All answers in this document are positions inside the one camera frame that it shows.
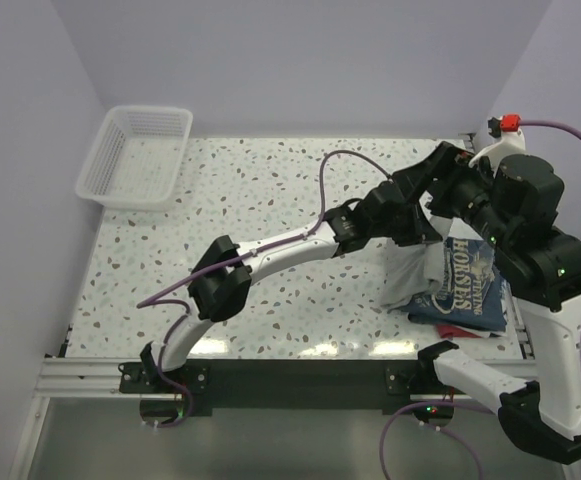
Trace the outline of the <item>white plastic basket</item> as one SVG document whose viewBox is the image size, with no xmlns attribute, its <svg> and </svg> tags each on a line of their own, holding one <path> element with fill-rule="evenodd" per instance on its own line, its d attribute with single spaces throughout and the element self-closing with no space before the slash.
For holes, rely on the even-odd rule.
<svg viewBox="0 0 581 480">
<path fill-rule="evenodd" d="M 184 108 L 125 105 L 110 109 L 75 185 L 105 208 L 166 211 L 193 123 Z"/>
</svg>

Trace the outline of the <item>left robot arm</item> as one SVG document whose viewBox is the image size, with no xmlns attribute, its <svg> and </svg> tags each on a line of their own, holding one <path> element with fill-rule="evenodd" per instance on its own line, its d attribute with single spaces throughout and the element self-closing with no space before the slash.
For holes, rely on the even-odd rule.
<svg viewBox="0 0 581 480">
<path fill-rule="evenodd" d="M 251 287 L 263 279 L 362 250 L 374 238 L 389 238 L 398 246 L 435 244 L 442 239 L 419 200 L 403 195 L 390 181 L 362 199 L 322 211 L 311 226 L 250 242 L 237 243 L 228 235 L 216 238 L 181 282 L 189 295 L 179 303 L 183 315 L 161 341 L 152 341 L 141 351 L 143 382 L 155 392 L 170 390 L 177 369 L 195 345 L 212 326 L 237 316 Z"/>
</svg>

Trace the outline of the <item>aluminium rail frame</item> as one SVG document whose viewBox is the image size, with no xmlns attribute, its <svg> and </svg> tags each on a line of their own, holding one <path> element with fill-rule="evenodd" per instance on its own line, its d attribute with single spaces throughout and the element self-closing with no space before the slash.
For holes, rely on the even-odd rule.
<svg viewBox="0 0 581 480">
<path fill-rule="evenodd" d="M 179 316 L 139 309 L 184 278 L 208 244 L 313 224 L 319 202 L 366 193 L 430 139 L 210 138 L 188 142 L 165 211 L 107 209 L 71 316 L 67 353 L 43 362 L 17 479 L 561 479 L 495 420 L 460 411 L 449 435 L 377 408 L 222 408 L 174 428 L 142 420 L 118 365 Z"/>
</svg>

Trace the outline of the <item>grey tank top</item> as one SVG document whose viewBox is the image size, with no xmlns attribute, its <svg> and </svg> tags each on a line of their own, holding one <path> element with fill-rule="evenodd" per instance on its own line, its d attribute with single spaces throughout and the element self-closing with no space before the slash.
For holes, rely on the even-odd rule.
<svg viewBox="0 0 581 480">
<path fill-rule="evenodd" d="M 386 282 L 380 299 L 383 308 L 405 306 L 417 295 L 436 293 L 443 284 L 445 240 L 453 220 L 430 214 L 427 217 L 441 235 L 440 242 L 400 247 L 389 240 L 386 245 Z"/>
</svg>

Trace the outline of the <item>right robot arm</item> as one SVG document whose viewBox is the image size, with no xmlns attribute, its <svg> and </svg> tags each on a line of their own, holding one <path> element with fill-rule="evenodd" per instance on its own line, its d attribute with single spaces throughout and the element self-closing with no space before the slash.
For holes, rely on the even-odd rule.
<svg viewBox="0 0 581 480">
<path fill-rule="evenodd" d="M 419 351 L 413 383 L 469 395 L 526 453 L 564 465 L 581 460 L 581 241 L 554 224 L 562 179 L 527 153 L 479 160 L 447 142 L 392 178 L 406 201 L 429 195 L 432 214 L 462 220 L 493 249 L 537 373 L 515 378 L 442 341 Z"/>
</svg>

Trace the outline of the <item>folded blue printed tank top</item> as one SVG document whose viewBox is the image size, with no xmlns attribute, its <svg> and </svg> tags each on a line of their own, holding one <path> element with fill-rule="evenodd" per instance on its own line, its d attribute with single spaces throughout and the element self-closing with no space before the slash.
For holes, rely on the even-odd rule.
<svg viewBox="0 0 581 480">
<path fill-rule="evenodd" d="M 494 266 L 494 252 L 477 239 L 449 237 L 443 247 L 439 290 L 413 296 L 401 310 L 420 324 L 449 325 L 502 334 L 506 284 Z"/>
</svg>

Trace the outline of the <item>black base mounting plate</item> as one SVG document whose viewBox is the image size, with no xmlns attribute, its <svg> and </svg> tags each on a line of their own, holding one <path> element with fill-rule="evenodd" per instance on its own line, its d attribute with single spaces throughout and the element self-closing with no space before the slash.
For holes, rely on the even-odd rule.
<svg viewBox="0 0 581 480">
<path fill-rule="evenodd" d="M 187 410 L 379 410 L 418 400 L 458 398 L 459 391 L 418 378 L 415 360 L 192 359 L 168 372 L 140 362 L 118 365 L 119 392 L 140 397 L 143 419 L 173 420 Z"/>
</svg>

